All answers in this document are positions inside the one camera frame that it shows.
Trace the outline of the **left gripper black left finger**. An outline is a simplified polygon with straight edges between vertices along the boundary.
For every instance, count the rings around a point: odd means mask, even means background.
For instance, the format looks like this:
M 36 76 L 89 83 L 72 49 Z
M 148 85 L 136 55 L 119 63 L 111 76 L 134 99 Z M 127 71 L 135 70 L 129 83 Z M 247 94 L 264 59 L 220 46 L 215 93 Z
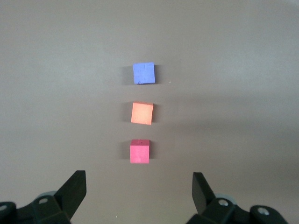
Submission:
M 86 173 L 77 170 L 53 195 L 44 194 L 17 208 L 14 202 L 0 203 L 2 224 L 70 224 L 86 196 Z

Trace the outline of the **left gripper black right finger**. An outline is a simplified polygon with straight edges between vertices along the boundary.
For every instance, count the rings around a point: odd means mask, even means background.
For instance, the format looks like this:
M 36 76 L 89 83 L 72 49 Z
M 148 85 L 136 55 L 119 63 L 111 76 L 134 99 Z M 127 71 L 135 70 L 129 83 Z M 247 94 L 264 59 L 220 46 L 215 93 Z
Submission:
M 232 201 L 216 197 L 204 175 L 194 172 L 192 176 L 192 198 L 197 213 L 193 224 L 285 224 L 286 220 L 275 209 L 255 205 L 250 211 L 241 209 Z

